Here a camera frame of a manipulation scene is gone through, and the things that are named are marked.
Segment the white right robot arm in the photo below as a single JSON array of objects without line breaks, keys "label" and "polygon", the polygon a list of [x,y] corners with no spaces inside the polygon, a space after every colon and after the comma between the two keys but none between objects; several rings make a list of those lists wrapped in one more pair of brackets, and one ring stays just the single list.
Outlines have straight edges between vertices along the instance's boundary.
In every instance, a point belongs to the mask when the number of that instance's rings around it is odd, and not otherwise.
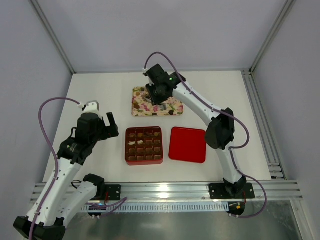
[{"label": "white right robot arm", "polygon": [[232,198],[242,194],[246,177],[240,173],[233,141],[235,133],[234,113],[230,108],[221,109],[202,98],[179,73],[168,74],[145,72],[149,78],[146,89],[154,105],[173,97],[192,110],[206,125],[204,140],[218,155],[225,192]]}]

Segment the dark chocolate piece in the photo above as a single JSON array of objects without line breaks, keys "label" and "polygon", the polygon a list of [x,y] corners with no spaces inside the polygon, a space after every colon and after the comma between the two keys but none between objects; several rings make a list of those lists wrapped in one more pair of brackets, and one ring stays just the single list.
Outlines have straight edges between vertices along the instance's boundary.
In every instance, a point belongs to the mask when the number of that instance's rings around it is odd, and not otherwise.
[{"label": "dark chocolate piece", "polygon": [[146,135],[147,137],[153,137],[153,136],[154,136],[152,132],[146,132],[145,135]]}]

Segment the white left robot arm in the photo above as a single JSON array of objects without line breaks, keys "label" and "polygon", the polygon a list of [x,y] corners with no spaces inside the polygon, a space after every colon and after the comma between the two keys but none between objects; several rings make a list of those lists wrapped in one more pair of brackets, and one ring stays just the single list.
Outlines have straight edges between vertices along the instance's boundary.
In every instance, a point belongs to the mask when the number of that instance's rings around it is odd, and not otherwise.
[{"label": "white left robot arm", "polygon": [[18,216],[14,228],[29,240],[61,240],[78,211],[90,200],[106,196],[103,177],[87,174],[80,186],[65,197],[72,180],[93,153],[99,141],[119,136],[118,126],[111,112],[107,114],[109,126],[96,113],[83,113],[70,135],[61,143],[56,166],[40,197],[25,216]]}]

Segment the red box lid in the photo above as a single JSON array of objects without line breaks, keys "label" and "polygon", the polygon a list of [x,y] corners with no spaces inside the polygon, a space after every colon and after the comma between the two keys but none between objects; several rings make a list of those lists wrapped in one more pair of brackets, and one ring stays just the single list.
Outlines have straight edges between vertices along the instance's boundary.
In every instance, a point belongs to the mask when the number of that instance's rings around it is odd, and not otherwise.
[{"label": "red box lid", "polygon": [[175,161],[203,164],[207,155],[205,133],[203,129],[173,127],[168,157]]}]

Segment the metal tweezers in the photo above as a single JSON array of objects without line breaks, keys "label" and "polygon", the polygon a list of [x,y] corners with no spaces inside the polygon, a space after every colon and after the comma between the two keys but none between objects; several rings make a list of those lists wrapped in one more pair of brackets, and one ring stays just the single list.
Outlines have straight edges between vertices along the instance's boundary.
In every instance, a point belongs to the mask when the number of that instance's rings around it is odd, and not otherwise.
[{"label": "metal tweezers", "polygon": [[[147,94],[142,95],[142,99],[143,99],[145,102],[150,103],[151,105],[153,105],[153,104],[152,104],[152,99],[151,99],[151,97],[150,97],[149,95],[147,95]],[[159,104],[158,107],[159,107],[162,111],[167,110],[167,107],[166,107],[166,105],[165,105],[164,103]]]}]

